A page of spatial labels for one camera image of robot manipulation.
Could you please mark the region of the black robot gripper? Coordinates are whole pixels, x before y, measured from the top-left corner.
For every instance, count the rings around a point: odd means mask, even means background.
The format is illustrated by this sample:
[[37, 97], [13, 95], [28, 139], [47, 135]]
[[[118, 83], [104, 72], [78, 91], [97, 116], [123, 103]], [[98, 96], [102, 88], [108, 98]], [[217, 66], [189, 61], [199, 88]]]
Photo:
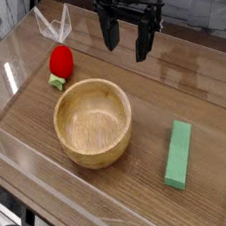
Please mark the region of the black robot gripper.
[[138, 26], [136, 61], [143, 62], [152, 49], [154, 32], [162, 28], [163, 0], [94, 0], [106, 47], [119, 44], [119, 24], [123, 20]]

